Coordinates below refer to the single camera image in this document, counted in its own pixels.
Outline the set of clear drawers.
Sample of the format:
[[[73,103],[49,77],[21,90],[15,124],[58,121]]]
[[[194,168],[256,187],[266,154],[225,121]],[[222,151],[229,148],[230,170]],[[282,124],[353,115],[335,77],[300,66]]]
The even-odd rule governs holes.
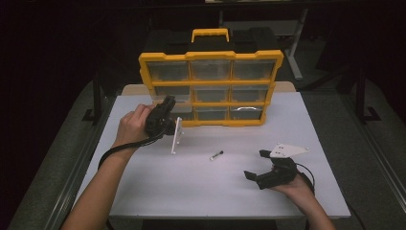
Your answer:
[[[224,124],[259,122],[272,94],[273,59],[149,62],[151,98],[175,97],[176,106],[190,105],[191,122]]]

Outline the person's left hand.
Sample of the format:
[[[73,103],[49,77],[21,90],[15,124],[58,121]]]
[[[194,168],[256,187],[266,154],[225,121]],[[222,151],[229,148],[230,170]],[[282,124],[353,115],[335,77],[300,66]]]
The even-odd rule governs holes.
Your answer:
[[[152,105],[138,104],[134,110],[125,114],[120,120],[113,146],[146,140],[146,120],[152,109]]]

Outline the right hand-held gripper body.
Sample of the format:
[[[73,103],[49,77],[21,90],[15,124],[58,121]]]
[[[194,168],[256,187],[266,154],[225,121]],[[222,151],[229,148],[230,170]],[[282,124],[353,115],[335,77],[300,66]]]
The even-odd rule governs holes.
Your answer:
[[[299,172],[292,156],[309,152],[308,148],[296,147],[287,144],[277,144],[271,151],[269,159],[273,163],[272,170],[257,175],[255,182],[261,190],[276,187],[291,182],[297,174],[310,186],[308,177]]]

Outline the yellow black organizer case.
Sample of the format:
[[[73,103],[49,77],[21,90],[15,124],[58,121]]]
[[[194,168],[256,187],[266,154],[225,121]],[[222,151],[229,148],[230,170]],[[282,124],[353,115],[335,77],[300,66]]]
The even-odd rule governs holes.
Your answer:
[[[139,56],[152,100],[172,95],[186,127],[260,126],[271,104],[283,52],[266,27],[149,33]]]

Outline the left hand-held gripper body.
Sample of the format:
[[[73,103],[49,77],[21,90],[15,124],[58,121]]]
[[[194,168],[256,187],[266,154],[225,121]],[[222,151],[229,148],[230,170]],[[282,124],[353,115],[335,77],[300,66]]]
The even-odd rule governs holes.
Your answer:
[[[172,136],[170,153],[175,154],[184,134],[180,117],[171,117],[173,105],[159,103],[149,113],[146,119],[146,133],[151,140],[162,139],[165,135]]]

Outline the black metal stand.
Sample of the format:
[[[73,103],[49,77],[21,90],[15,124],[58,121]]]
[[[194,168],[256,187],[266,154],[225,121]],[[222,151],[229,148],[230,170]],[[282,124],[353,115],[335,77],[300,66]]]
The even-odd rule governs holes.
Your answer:
[[[370,121],[380,121],[381,118],[371,106],[365,106],[366,75],[360,68],[356,75],[355,86],[355,114],[362,124]]]
[[[100,83],[99,72],[96,71],[92,79],[93,89],[93,107],[87,109],[82,120],[85,122],[91,122],[92,125],[96,125],[102,116],[102,88]]]

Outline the white metal desk frame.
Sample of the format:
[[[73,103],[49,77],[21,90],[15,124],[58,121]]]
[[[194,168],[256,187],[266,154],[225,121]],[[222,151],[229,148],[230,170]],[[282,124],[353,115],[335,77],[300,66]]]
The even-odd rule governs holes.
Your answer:
[[[308,8],[273,10],[220,11],[218,26],[234,30],[270,28],[282,43],[288,67],[296,81],[304,76],[296,60],[296,51],[305,26]]]

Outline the clear plastic drawer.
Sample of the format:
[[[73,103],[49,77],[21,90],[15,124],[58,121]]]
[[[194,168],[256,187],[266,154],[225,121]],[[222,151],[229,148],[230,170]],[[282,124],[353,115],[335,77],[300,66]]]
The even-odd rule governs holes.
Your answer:
[[[193,110],[190,105],[176,106],[171,113],[175,118],[180,117],[185,121],[192,121],[194,119]]]

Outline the person's right hand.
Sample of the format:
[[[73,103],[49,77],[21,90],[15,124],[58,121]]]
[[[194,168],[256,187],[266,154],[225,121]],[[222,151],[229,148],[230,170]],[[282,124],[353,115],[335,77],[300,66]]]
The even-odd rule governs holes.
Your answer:
[[[296,206],[303,209],[310,207],[315,200],[313,193],[306,185],[304,179],[298,174],[291,182],[272,187],[272,190],[282,193]]]

